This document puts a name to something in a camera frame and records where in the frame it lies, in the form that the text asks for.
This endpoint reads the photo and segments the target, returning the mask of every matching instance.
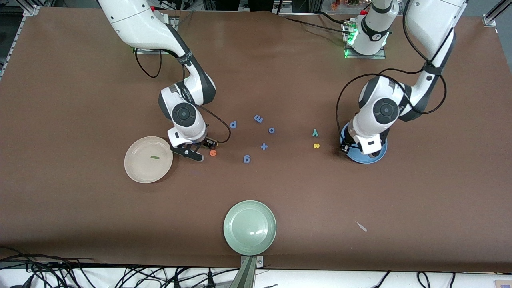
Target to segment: metal bracket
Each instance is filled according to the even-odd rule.
[[[245,258],[249,256],[240,257],[240,266],[244,263]],[[263,268],[263,256],[256,256],[256,268]]]
[[[487,18],[485,17],[485,14],[482,16],[482,22],[483,22],[484,26],[486,26],[486,27],[496,26],[496,21],[487,22]]]
[[[23,11],[23,16],[36,16],[39,13],[39,6],[33,5],[32,10],[25,10]]]
[[[373,55],[361,55],[357,53],[354,48],[349,45],[350,41],[354,41],[353,38],[357,36],[356,22],[355,19],[352,18],[349,21],[345,21],[341,24],[341,28],[343,31],[348,31],[350,34],[343,34],[343,44],[345,46],[345,58],[359,58],[359,59],[385,59],[386,52],[384,50],[384,46],[382,46],[379,51]]]

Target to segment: brown table surface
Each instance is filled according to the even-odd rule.
[[[512,270],[512,81],[479,18],[456,28],[446,103],[397,122],[386,156],[369,166],[335,154],[336,98],[360,74],[422,66],[399,19],[386,60],[345,59],[337,32],[268,12],[195,12],[179,31],[217,85],[207,107],[238,126],[215,158],[175,156],[163,180],[139,184],[124,155],[171,128],[157,96],[180,80],[176,60],[163,56],[160,76],[148,78],[99,9],[42,8],[27,19],[0,82],[0,244],[97,262],[237,266],[222,223],[254,199],[277,218],[264,253],[272,268]],[[158,56],[140,59],[156,72]],[[366,80],[347,89],[342,123]],[[210,136],[224,138],[203,115]]]

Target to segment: wire bundle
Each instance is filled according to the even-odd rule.
[[[149,265],[123,265],[123,264],[91,264],[91,263],[81,263],[80,260],[92,260],[91,258],[62,258],[57,256],[50,256],[44,254],[26,254],[22,253],[19,250],[9,248],[6,246],[0,246],[0,249],[10,250],[16,253],[13,256],[5,257],[0,259],[0,263],[12,263],[13,265],[1,267],[0,270],[4,269],[12,269],[12,268],[25,268],[27,272],[32,273],[32,275],[27,279],[23,288],[30,288],[31,283],[34,278],[40,279],[44,283],[45,288],[82,288],[82,285],[77,280],[77,275],[75,272],[79,271],[83,274],[84,278],[87,280],[88,284],[92,288],[97,288],[90,278],[87,276],[83,268],[88,267],[104,267],[104,268],[124,268],[123,276],[117,281],[114,288],[123,288],[127,282],[132,279],[136,275],[142,275],[144,278],[137,281],[135,286],[130,285],[130,288],[139,288],[146,281],[155,281],[160,284],[159,288],[166,288],[171,283],[174,284],[174,287],[180,287],[180,281],[191,280],[200,276],[206,276],[206,278],[202,279],[198,283],[196,283],[193,287],[199,286],[204,281],[208,280],[209,282],[213,282],[213,277],[224,274],[227,272],[237,271],[238,269],[228,269],[224,271],[220,271],[212,274],[211,269],[209,269],[209,273],[199,273],[187,278],[179,279],[179,275],[190,269],[190,267],[184,268],[176,268],[175,273],[172,277],[168,278],[166,269],[173,268],[172,266],[149,266]],[[145,270],[147,269],[155,269],[152,272],[147,273]],[[156,274],[158,272],[163,272],[164,278],[157,277]],[[52,285],[49,282],[49,279],[46,277],[46,274],[49,273],[51,276],[55,277],[55,281],[57,285]]]

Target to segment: white plate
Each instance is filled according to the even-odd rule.
[[[161,179],[173,163],[170,145],[162,138],[148,136],[133,143],[124,156],[124,169],[133,181],[151,183]]]

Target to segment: metal frame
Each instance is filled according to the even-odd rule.
[[[321,11],[324,0],[309,0],[309,12]]]
[[[39,12],[39,7],[53,6],[55,0],[16,0],[23,8],[23,16],[35,16]]]
[[[2,77],[4,76],[4,71],[7,68],[7,64],[9,63],[9,59],[11,58],[12,51],[14,50],[14,46],[16,46],[16,43],[18,42],[19,35],[22,32],[23,25],[25,25],[25,21],[27,20],[26,16],[23,16],[22,22],[19,24],[18,31],[16,32],[16,36],[14,37],[14,41],[12,42],[11,49],[9,49],[9,54],[7,54],[7,57],[5,58],[5,63],[2,66],[2,69],[0,70],[0,80],[2,80]]]
[[[240,266],[242,266],[244,264],[244,261],[245,259],[247,259],[247,257],[250,257],[250,256],[241,256],[240,257]],[[263,256],[256,256],[256,268],[263,268]]]
[[[203,0],[204,10],[215,11],[215,3],[212,0]]]
[[[512,0],[501,0],[487,14],[482,16],[483,24],[486,27],[496,26],[496,18],[500,16],[508,7],[512,5]]]

